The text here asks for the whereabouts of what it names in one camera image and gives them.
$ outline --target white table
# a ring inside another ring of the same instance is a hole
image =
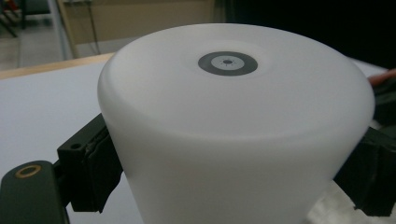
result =
[[[366,76],[385,69],[354,61]],[[0,80],[0,176],[28,161],[56,162],[56,149],[100,113],[96,84],[105,63]],[[71,223],[143,224],[123,176],[103,214],[75,213]]]

